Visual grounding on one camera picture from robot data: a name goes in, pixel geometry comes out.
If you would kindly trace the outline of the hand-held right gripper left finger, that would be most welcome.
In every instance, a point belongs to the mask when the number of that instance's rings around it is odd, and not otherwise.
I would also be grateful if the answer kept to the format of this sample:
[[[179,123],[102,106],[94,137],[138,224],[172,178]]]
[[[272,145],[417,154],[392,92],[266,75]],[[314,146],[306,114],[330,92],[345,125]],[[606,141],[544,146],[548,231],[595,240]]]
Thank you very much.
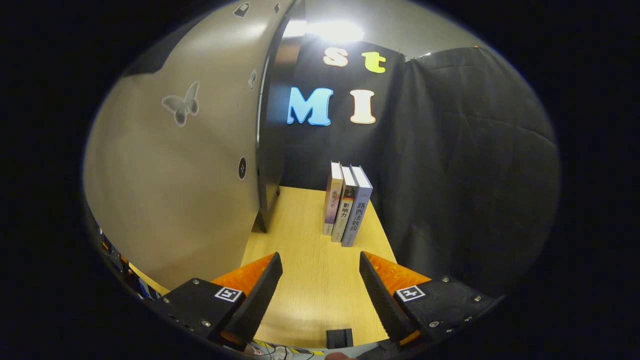
[[[160,315],[217,346],[253,342],[282,276],[277,251],[215,280],[192,278],[160,297]]]

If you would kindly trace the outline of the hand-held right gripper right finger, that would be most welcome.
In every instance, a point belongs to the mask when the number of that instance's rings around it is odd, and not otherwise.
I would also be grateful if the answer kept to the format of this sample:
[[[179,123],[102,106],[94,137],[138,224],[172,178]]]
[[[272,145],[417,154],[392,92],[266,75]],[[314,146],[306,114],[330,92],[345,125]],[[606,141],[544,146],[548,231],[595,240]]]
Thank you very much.
[[[368,251],[359,253],[359,275],[389,340],[401,350],[438,344],[501,300],[452,276],[429,278]]]

